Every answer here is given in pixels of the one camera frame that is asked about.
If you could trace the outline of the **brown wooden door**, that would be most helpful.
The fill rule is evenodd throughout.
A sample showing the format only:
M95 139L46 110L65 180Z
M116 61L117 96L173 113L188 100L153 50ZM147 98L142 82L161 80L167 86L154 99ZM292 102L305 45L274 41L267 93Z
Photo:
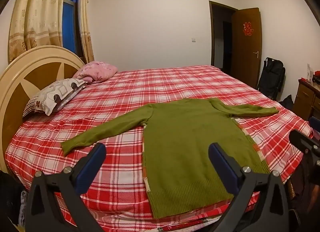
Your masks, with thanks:
M252 36L243 33L244 22L251 22ZM232 15L231 76L256 88L259 80L262 50L262 27L259 8L237 10Z

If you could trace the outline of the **left beige curtain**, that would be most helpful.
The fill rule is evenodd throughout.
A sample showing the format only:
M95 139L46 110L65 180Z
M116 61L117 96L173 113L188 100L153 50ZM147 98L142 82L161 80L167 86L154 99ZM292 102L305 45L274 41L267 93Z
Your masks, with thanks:
M44 45L62 47L63 0L16 0L8 43L8 62Z

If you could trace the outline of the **right beige curtain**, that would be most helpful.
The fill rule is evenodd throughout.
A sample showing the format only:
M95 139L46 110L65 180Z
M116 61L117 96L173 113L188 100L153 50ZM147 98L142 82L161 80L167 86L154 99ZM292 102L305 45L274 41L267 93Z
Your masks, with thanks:
M92 40L89 31L87 5L88 0L78 0L80 39L86 64L94 61Z

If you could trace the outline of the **green striped knit sweater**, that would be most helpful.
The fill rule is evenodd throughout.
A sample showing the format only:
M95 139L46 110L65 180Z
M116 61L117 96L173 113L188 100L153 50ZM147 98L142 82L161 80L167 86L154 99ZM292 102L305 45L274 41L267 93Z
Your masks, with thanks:
M61 144L64 154L143 127L143 180L155 219L179 215L231 198L212 166L208 149L219 146L255 172L269 168L237 118L261 118L277 108L225 105L217 98L153 103L93 127Z

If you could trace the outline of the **dark blue window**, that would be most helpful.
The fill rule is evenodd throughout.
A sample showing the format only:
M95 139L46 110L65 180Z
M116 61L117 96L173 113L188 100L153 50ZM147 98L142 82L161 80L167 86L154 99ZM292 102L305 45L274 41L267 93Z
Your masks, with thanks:
M64 48L77 53L76 0L63 0L62 40Z

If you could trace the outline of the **black folded stroller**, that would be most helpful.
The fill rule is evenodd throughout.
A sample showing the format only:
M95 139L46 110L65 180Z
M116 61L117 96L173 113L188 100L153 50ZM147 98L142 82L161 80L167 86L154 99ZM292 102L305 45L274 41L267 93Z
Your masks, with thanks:
M276 101L283 87L285 68L283 62L267 57L258 82L258 91Z

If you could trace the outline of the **brown wooden dresser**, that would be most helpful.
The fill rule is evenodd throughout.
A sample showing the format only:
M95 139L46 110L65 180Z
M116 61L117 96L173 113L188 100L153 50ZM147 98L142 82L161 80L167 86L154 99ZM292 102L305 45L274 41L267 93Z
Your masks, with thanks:
M303 120L309 120L311 117L319 119L319 85L317 83L310 84L304 78L299 79L298 82L298 90L292 111Z

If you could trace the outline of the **grey patterned pillow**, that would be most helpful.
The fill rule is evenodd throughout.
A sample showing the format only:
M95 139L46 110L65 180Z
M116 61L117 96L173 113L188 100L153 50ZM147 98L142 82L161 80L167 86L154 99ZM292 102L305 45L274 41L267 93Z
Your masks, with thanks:
M29 114L44 113L50 116L53 112L60 111L87 83L76 78L67 78L55 81L34 95L24 108L22 117Z

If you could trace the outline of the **pink floral pillow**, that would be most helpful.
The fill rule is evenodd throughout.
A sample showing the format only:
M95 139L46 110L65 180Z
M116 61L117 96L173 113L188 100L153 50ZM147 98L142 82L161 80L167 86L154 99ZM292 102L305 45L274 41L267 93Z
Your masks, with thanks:
M101 83L112 78L118 71L114 65L105 62L93 61L79 69L73 78L89 84Z

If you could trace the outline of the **red items on dresser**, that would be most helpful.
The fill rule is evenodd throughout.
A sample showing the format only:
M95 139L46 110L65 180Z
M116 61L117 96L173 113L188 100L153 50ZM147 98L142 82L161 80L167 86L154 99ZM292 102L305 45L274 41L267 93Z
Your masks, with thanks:
M320 71L313 72L313 71L309 70L307 72L306 78L301 78L301 80L305 81L309 84L315 83L315 84L319 85L320 84Z

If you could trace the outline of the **red plaid bed sheet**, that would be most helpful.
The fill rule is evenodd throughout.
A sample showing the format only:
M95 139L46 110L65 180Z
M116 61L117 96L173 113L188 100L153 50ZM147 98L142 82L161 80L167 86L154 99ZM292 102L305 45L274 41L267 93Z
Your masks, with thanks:
M290 131L307 121L213 66L126 71L34 115L5 160L27 188L35 172L73 166L96 142L106 158L83 202L104 231L195 231L217 221L227 193L209 158L217 142L242 166L287 180L302 159Z

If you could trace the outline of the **cream and brown headboard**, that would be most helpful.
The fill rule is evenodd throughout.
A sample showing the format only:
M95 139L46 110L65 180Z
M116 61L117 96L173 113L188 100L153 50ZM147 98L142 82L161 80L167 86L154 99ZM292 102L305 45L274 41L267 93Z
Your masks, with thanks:
M49 84L72 77L84 62L59 46L35 47L18 56L1 75L1 170L9 172L5 151L23 122L23 111L36 93Z

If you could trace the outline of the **red door decoration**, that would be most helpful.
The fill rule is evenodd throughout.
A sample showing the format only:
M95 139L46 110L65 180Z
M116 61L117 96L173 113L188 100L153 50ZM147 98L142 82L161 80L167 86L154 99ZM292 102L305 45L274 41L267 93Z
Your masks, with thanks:
M252 36L254 29L252 28L251 22L244 22L243 33L245 36Z

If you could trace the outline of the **beige curtain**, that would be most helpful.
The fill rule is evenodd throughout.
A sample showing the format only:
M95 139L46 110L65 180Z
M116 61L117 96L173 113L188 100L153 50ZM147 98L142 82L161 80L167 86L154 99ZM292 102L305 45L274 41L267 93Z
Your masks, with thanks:
M62 47L63 0L16 0L8 43L8 62L44 45Z
M88 0L78 0L80 39L86 64L94 61L92 40L89 31L87 5Z

